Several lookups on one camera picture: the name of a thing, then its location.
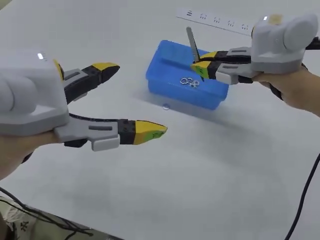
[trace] blue plastic box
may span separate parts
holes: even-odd
[[[208,53],[199,50],[200,56]],[[215,110],[228,94],[229,85],[212,79],[202,82],[190,65],[193,63],[189,46],[162,40],[146,72],[148,88],[151,93],[192,105]],[[181,78],[199,81],[198,87],[181,84]]]

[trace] gray gripper housing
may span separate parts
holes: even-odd
[[[227,56],[251,56],[250,47],[232,48],[228,51]],[[218,81],[234,85],[239,83],[239,76],[246,78],[253,78],[258,75],[258,71],[253,71],[250,63],[244,64],[229,64],[221,63],[216,71],[216,78]]]
[[[85,79],[88,75],[80,69],[66,71],[64,73],[64,87],[74,82]],[[84,93],[73,101],[86,96]],[[90,118],[70,114],[69,121],[63,126],[54,129],[61,142],[87,139],[91,142],[93,151],[101,151],[117,148],[120,145],[117,122],[96,122]]]

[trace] white table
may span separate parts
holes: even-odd
[[[65,70],[121,66],[71,112],[150,120],[168,131],[104,152],[89,144],[42,147],[1,186],[33,207],[126,240],[282,240],[320,151],[320,119],[287,107],[259,84],[231,87],[214,112],[150,94],[145,73],[159,42],[187,45],[186,26],[204,50],[251,43],[177,19],[177,7],[252,24],[266,13],[320,12],[315,0],[13,0],[0,12],[3,48],[43,47]],[[304,61],[316,74],[319,54]],[[171,109],[163,110],[164,103]],[[293,240],[319,238],[319,182],[317,172]]]

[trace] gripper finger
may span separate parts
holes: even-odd
[[[117,122],[95,122],[70,117],[68,124],[56,127],[54,132],[61,142],[88,140],[95,152],[120,145]]]

